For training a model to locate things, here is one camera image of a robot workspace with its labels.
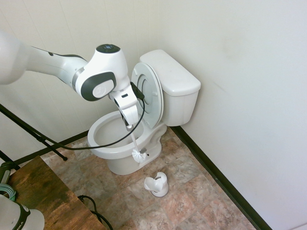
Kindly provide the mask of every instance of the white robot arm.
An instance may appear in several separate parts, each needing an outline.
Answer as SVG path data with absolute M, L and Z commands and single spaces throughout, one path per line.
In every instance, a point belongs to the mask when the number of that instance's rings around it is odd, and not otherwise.
M 126 59 L 115 45 L 98 46 L 87 62 L 78 55 L 59 55 L 28 46 L 0 30 L 0 84 L 18 80 L 27 70 L 58 77 L 88 101 L 109 94 L 127 126 L 138 122 L 137 98 L 128 77 Z

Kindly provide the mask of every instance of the toilet seat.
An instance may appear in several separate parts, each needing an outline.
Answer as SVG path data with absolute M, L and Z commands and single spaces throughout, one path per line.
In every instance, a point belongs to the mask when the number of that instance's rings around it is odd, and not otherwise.
M 144 120 L 149 128 L 155 127 L 163 115 L 163 91 L 159 78 L 145 63 L 138 63 L 133 69 L 131 81 L 144 94 Z M 143 111 L 142 103 L 137 103 L 138 111 Z

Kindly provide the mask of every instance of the wooden table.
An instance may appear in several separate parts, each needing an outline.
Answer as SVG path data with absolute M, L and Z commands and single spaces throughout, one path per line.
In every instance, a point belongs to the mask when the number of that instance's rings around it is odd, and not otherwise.
M 106 230 L 40 157 L 16 171 L 8 184 L 17 202 L 43 213 L 44 230 Z

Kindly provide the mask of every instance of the toilet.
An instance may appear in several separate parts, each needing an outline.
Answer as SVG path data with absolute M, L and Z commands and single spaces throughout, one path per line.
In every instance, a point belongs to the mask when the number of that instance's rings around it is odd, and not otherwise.
M 167 126 L 180 126 L 190 120 L 201 88 L 199 80 L 163 50 L 142 55 L 133 69 L 131 81 L 145 95 L 144 117 L 133 132 L 138 148 L 146 153 L 145 160 L 142 163 L 134 160 L 135 146 L 130 136 L 112 146 L 91 149 L 93 154 L 106 159 L 109 169 L 118 175 L 133 173 L 160 155 L 160 138 Z M 141 101 L 137 107 L 141 116 Z M 112 143 L 126 134 L 121 114 L 115 111 L 92 125 L 87 140 L 93 147 Z

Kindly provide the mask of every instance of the marble tile floor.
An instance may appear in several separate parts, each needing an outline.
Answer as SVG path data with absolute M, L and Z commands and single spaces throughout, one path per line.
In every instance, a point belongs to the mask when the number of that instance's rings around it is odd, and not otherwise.
M 59 149 L 67 161 L 53 152 L 41 158 L 77 196 L 92 197 L 115 230 L 255 230 L 170 128 L 161 143 L 157 159 L 124 176 L 112 173 L 90 150 Z M 86 138 L 70 146 L 87 146 Z M 157 172 L 169 182 L 162 198 L 143 187 Z M 94 209 L 87 200 L 85 205 Z

